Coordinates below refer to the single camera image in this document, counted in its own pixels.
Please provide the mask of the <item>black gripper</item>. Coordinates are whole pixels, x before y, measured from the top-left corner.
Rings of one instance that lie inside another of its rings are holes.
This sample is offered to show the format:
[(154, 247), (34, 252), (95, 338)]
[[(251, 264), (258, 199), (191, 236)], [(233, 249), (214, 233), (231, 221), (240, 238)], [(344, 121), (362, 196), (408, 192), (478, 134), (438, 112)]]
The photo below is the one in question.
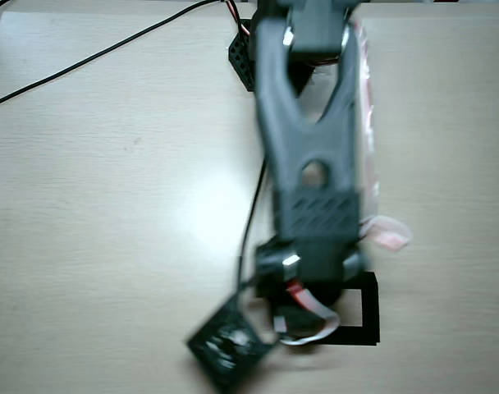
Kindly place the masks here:
[(300, 282), (288, 282), (291, 302), (273, 310), (272, 325), (280, 343), (310, 343), (333, 334), (341, 326), (339, 314), (321, 303)]

